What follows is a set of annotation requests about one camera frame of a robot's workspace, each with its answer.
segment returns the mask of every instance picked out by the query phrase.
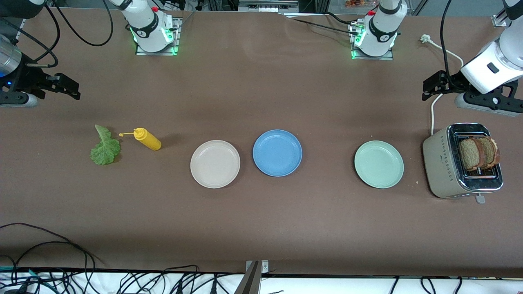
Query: table surface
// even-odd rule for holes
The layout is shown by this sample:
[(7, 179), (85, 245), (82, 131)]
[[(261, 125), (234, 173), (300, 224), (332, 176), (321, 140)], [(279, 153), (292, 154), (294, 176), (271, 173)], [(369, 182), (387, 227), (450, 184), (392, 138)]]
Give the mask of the table surface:
[[(65, 10), (86, 39), (106, 38), (104, 10)], [(279, 273), (523, 274), (520, 117), (458, 109), (455, 95), (444, 96), (436, 129), (470, 121), (489, 128), (505, 185), (485, 205), (439, 199), (428, 188), (421, 146), (430, 102), (421, 100), (422, 83), (444, 67), (441, 52), (418, 39), (437, 40), (439, 18), (406, 17), (394, 61), (368, 61), (350, 58), (343, 33), (274, 13), (195, 13), (178, 56), (135, 56), (123, 16), (112, 14), (115, 32), (103, 47), (81, 43), (60, 20), (60, 64), (46, 72), (78, 81), (80, 101), (49, 93), (37, 108), (0, 110), (1, 223), (63, 234), (105, 268), (196, 263), (242, 272), (245, 260), (267, 259)], [(343, 28), (325, 16), (309, 19)], [(54, 40), (44, 12), (25, 29)], [(488, 18), (448, 18), (446, 45), (469, 60), (500, 32)], [(42, 51), (25, 37), (20, 47), (29, 56)], [(114, 134), (143, 127), (163, 147), (119, 139), (116, 162), (97, 166), (89, 159), (99, 142), (94, 124)], [(252, 160), (256, 138), (271, 129), (292, 132), (303, 147), (289, 176), (266, 176)], [(206, 189), (189, 162), (215, 139), (237, 148), (242, 167), (232, 184)], [(357, 148), (370, 140), (403, 157), (403, 179), (390, 189), (367, 186), (354, 170)], [(0, 252), (48, 240), (10, 227), (0, 232)], [(81, 254), (57, 245), (26, 258), (20, 266), (83, 267)]]

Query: bread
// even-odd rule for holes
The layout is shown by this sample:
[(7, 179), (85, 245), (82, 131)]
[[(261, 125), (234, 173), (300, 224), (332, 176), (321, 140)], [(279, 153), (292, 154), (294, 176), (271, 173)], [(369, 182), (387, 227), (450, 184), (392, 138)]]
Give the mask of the bread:
[(467, 138), (459, 142), (461, 162), (469, 172), (485, 165), (483, 144), (475, 138)]
[(481, 166), (482, 169), (491, 168), (499, 163), (499, 149), (496, 142), (491, 137), (482, 137), (477, 139), (485, 152), (485, 163)]

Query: white floor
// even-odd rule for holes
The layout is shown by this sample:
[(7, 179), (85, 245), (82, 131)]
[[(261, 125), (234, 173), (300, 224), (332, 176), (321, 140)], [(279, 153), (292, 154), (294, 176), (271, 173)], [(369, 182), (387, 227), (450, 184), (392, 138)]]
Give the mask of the white floor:
[[(19, 274), (22, 276), (29, 276), (29, 274)], [(126, 276), (125, 273), (94, 273), (91, 279), (91, 284), (98, 290), (100, 294), (116, 294), (120, 288), (120, 280)], [(144, 285), (157, 274), (148, 274), (139, 279), (140, 285)], [(165, 290), (164, 282), (160, 282), (150, 289), (151, 294), (168, 294), (169, 291), (176, 285), (176, 282), (182, 277), (182, 274), (167, 274), (165, 275)], [(221, 285), (229, 292), (234, 293), (237, 285), (240, 283), (243, 275), (231, 275), (219, 278)], [(10, 279), (10, 274), (1, 273), (1, 279)], [(195, 288), (213, 278), (212, 274), (205, 274), (195, 280)], [(75, 277), (75, 280), (81, 286), (86, 284), (86, 277), (80, 274)], [(436, 293), (453, 294), (458, 280), (456, 279), (432, 279), (436, 288)], [(282, 291), (282, 294), (389, 294), (394, 283), (394, 278), (268, 278), (261, 282), (260, 294), (270, 294)], [(184, 288), (183, 293), (189, 294), (191, 284)], [(430, 289), (430, 285), (425, 280), (425, 285)], [(0, 294), (5, 293), (8, 289), (17, 289), (17, 287), (4, 288), (0, 290)], [(209, 294), (212, 283), (208, 282), (194, 294)], [(36, 285), (30, 286), (28, 292), (33, 293)], [(63, 286), (58, 285), (58, 291), (63, 290)], [(133, 283), (125, 291), (125, 293), (136, 293), (140, 287), (137, 283)], [(76, 287), (77, 293), (82, 293), (79, 287)], [(493, 280), (493, 279), (465, 279), (459, 294), (517, 294), (523, 291), (523, 280)], [(88, 288), (86, 293), (95, 294), (95, 292)], [(48, 288), (41, 287), (41, 294), (54, 294)], [(225, 294), (220, 287), (218, 287), (218, 294)], [(394, 294), (425, 294), (425, 291), (420, 285), (419, 279), (402, 278), (396, 285)]]

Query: silver cylinder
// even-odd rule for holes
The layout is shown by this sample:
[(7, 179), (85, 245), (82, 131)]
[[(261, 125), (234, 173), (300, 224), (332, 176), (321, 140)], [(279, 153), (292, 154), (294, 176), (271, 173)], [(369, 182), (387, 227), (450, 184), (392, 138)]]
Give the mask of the silver cylinder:
[(12, 73), (20, 64), (22, 53), (4, 36), (0, 35), (0, 77)]

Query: silver toaster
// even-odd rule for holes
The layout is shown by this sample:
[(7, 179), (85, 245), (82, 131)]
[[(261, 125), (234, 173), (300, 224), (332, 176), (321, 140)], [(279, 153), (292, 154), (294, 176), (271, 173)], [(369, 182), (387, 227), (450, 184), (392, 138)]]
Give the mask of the silver toaster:
[(459, 142), (483, 136), (490, 133), (479, 123), (455, 123), (423, 142), (428, 183), (436, 196), (450, 199), (476, 196), (478, 203), (484, 203), (483, 194), (501, 189), (503, 177), (499, 164), (469, 172), (461, 163)]

